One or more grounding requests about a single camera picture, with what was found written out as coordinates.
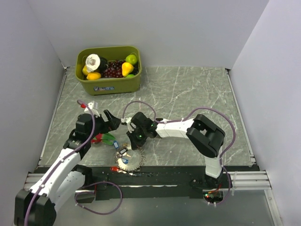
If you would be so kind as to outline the blue key tag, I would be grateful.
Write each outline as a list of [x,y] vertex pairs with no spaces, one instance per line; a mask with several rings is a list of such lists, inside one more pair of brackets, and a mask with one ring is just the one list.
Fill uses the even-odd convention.
[[115,149],[119,149],[119,144],[117,141],[113,141],[113,146]]
[[128,164],[128,159],[121,158],[121,160],[122,160],[122,162],[123,162],[124,164]]

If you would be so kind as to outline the red key tag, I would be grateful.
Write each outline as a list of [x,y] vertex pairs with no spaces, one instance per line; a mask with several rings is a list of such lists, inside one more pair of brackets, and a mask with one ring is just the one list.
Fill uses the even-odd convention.
[[119,167],[116,167],[116,166],[110,167],[110,170],[114,171],[114,172],[118,172],[119,171]]

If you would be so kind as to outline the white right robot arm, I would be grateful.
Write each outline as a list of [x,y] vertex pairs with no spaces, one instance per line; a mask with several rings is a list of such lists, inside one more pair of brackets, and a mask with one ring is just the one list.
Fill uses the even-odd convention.
[[206,184],[214,188],[222,182],[222,164],[219,157],[225,132],[203,114],[186,121],[153,121],[142,112],[138,112],[132,118],[123,118],[121,123],[127,125],[127,136],[133,150],[141,148],[148,138],[189,139],[205,157]]

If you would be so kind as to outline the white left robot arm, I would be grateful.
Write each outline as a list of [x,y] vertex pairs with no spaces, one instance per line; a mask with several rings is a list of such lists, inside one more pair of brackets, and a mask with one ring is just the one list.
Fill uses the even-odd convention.
[[52,226],[60,208],[79,188],[92,186],[92,170],[79,165],[91,147],[91,140],[99,133],[117,130],[121,120],[108,110],[107,117],[89,110],[78,116],[75,129],[51,167],[29,190],[20,190],[15,198],[16,226]]

